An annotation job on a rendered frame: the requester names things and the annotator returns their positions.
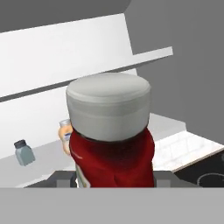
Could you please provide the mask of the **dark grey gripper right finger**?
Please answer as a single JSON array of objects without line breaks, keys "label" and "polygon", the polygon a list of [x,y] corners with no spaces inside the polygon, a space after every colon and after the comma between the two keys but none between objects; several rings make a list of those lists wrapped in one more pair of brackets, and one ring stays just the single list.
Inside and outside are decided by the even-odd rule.
[{"label": "dark grey gripper right finger", "polygon": [[179,179],[171,171],[154,171],[155,187],[197,187],[197,185]]}]

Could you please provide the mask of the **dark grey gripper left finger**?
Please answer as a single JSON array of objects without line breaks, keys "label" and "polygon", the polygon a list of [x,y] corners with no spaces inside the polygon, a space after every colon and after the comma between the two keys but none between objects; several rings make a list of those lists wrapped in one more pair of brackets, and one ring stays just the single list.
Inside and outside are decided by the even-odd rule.
[{"label": "dark grey gripper left finger", "polygon": [[76,187],[76,171],[55,171],[48,179],[30,185],[34,188],[73,188]]}]

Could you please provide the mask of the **red condiment bottle white cap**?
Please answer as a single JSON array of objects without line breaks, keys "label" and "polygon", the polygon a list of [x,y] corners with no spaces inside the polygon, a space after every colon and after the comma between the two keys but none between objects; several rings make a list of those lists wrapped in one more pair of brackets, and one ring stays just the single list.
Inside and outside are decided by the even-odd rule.
[{"label": "red condiment bottle white cap", "polygon": [[69,148],[80,187],[153,187],[148,130],[151,86],[139,76],[100,73],[72,81]]}]

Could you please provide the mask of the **orange condiment bottle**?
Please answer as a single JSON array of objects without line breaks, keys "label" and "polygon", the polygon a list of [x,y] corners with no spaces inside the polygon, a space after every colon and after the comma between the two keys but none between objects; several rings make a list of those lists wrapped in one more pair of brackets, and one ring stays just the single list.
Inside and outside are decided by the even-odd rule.
[{"label": "orange condiment bottle", "polygon": [[63,151],[67,155],[70,155],[69,141],[70,141],[70,136],[72,132],[73,132],[73,128],[69,119],[63,120],[59,123],[58,134],[62,142]]}]

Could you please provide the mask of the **grey shaker black cap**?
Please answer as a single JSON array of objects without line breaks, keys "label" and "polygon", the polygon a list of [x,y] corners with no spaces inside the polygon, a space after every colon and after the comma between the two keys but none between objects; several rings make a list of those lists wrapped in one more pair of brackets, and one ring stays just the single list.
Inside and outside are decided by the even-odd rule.
[{"label": "grey shaker black cap", "polygon": [[26,144],[24,139],[15,142],[14,146],[16,148],[15,154],[20,165],[27,166],[35,161],[32,148]]}]

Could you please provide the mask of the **white cabinet shelf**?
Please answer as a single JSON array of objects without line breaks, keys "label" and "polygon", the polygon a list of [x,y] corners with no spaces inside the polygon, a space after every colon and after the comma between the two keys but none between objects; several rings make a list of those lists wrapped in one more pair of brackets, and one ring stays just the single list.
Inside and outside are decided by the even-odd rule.
[{"label": "white cabinet shelf", "polygon": [[71,81],[94,74],[115,73],[140,67],[141,65],[154,60],[160,60],[173,55],[172,47],[166,47],[149,52],[143,52],[131,56],[115,57],[106,59],[103,62],[81,67],[63,68],[57,73],[34,71],[18,76],[18,80],[9,79],[9,83],[0,80],[0,102],[7,102],[27,95],[34,95],[55,88],[67,86]]}]

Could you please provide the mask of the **black hob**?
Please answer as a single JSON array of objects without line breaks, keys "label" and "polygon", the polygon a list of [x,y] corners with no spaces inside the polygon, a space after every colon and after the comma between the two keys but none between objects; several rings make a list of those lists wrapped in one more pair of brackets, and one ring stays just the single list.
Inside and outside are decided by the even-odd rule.
[{"label": "black hob", "polygon": [[224,150],[176,171],[175,175],[197,186],[224,188]]}]

